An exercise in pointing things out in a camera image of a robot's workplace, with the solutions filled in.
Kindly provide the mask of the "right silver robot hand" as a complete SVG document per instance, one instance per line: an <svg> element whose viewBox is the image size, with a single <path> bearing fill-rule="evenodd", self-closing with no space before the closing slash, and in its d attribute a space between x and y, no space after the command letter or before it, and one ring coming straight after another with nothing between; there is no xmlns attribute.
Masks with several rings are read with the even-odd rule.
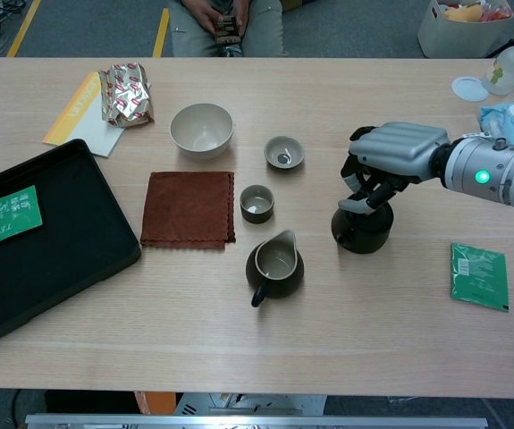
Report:
<svg viewBox="0 0 514 429"><path fill-rule="evenodd" d="M447 131L433 126L387 122L357 129L341 168L352 195L339 208L371 215L408 185L442 179L453 148Z"/></svg>

